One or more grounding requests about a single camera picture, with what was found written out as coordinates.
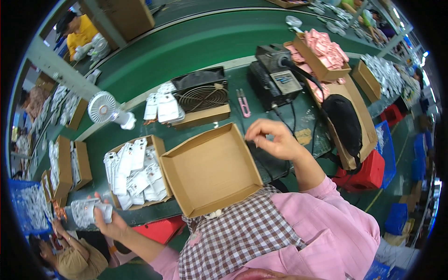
fan grille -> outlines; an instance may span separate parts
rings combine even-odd
[[[190,113],[227,104],[227,93],[223,85],[215,83],[213,85],[195,87],[183,94],[176,94],[176,98],[185,113]]]
[[[115,98],[106,91],[95,94],[89,102],[89,117],[93,122],[107,121],[116,108]]]

yellow shirt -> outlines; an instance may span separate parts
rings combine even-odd
[[[77,46],[82,47],[85,44],[92,42],[93,37],[99,33],[87,15],[82,15],[80,18],[81,25],[79,26],[79,33],[71,33],[67,36],[67,47],[70,52],[70,61],[73,60]]]
[[[93,280],[109,266],[108,261],[84,238],[79,242],[89,251],[89,259],[86,261],[78,250],[69,247],[56,255],[58,272],[68,280]]]

handheld fan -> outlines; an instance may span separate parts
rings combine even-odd
[[[107,91],[100,91],[90,99],[87,112],[90,119],[96,123],[113,121],[118,123],[122,129],[127,130],[135,127],[134,114],[119,109],[118,102]]]

green workbench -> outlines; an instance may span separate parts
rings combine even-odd
[[[111,92],[118,102],[127,102],[172,77],[216,63],[252,56],[258,45],[292,40],[294,34],[288,31],[284,23],[285,16],[290,14],[291,12],[284,10],[247,10],[213,14],[175,24],[142,38],[102,64],[99,69],[103,73],[98,78],[97,84],[101,89]],[[299,17],[303,21],[303,30],[315,28],[317,31],[327,31],[323,23],[315,16],[303,14]],[[365,40],[360,40],[353,34],[347,33],[346,37],[330,34],[330,37],[346,52],[371,55],[379,52],[378,48],[366,45]],[[350,61],[351,65],[355,63],[356,60]],[[248,98],[252,116],[244,120],[246,128],[258,117],[277,119],[275,114],[265,114],[261,109],[246,82],[245,69],[229,69],[226,74],[229,81],[230,98],[236,103],[236,88],[243,88]],[[317,114],[317,108],[312,98],[307,95],[299,95],[294,101],[294,105],[297,114],[296,130],[310,129],[312,131]],[[103,164],[103,156],[110,149],[135,137],[154,134],[164,140],[165,146],[169,150],[182,141],[214,127],[213,124],[210,124],[185,131],[176,131],[174,128],[167,128],[160,124],[144,126],[142,119],[144,104],[140,104],[132,111],[138,120],[134,130],[124,131],[118,125],[110,123],[95,131],[85,140],[93,182],[78,192],[71,193],[68,203],[74,199],[85,198],[88,194],[93,194],[95,190],[103,196],[110,195]],[[281,107],[280,111],[292,127],[291,108],[289,106]],[[239,108],[232,106],[232,117],[219,122],[219,125],[234,121],[241,129],[239,112]],[[77,131],[66,129],[60,125],[49,126],[47,140],[54,141],[58,135],[74,140],[92,124],[86,113]],[[319,125],[316,135],[319,136],[319,140],[316,137],[314,151],[315,156],[319,156],[329,151],[330,145],[325,127]],[[40,180],[42,172],[50,167],[46,152],[41,151],[40,154],[38,164],[31,167],[34,180]],[[263,165],[268,167],[273,177],[277,178],[285,172],[284,162],[263,154],[263,151],[256,151],[255,157],[262,160]],[[259,162],[257,162],[257,166],[264,182],[267,182],[269,176],[266,171]],[[180,212],[179,206],[173,199],[166,203],[144,207],[141,210],[125,211],[121,214],[130,225],[139,225],[177,215]]]

ceiling light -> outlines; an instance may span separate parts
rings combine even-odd
[[[393,8],[393,12],[395,13],[397,18],[400,18],[400,16],[398,15],[398,12],[395,10],[395,8]]]

